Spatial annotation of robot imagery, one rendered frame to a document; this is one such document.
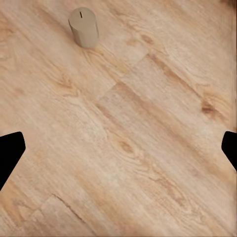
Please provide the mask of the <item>pillar candle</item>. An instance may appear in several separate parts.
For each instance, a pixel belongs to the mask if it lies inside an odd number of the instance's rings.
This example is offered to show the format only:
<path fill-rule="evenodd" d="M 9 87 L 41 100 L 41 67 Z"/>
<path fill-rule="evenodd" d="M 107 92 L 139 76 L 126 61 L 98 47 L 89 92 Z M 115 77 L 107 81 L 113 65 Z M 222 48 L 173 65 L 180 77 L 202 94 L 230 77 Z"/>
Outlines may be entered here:
<path fill-rule="evenodd" d="M 69 25 L 78 46 L 91 48 L 99 41 L 97 20 L 91 9 L 87 7 L 74 9 L 69 15 Z"/>

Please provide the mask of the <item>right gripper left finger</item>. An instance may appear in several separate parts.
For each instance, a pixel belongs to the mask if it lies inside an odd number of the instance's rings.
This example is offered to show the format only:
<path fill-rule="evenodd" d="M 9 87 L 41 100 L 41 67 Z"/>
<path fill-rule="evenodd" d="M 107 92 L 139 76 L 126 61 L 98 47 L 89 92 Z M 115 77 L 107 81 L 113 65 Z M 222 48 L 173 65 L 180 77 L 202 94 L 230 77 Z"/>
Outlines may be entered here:
<path fill-rule="evenodd" d="M 21 131 L 0 137 L 0 190 L 26 150 Z"/>

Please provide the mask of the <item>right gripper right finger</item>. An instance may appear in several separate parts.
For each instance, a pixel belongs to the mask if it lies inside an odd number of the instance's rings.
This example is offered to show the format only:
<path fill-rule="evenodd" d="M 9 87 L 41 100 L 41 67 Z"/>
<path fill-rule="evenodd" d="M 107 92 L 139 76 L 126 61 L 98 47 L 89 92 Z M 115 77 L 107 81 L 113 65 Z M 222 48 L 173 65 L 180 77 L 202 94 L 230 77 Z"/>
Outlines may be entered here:
<path fill-rule="evenodd" d="M 221 148 L 237 171 L 237 133 L 226 131 Z"/>

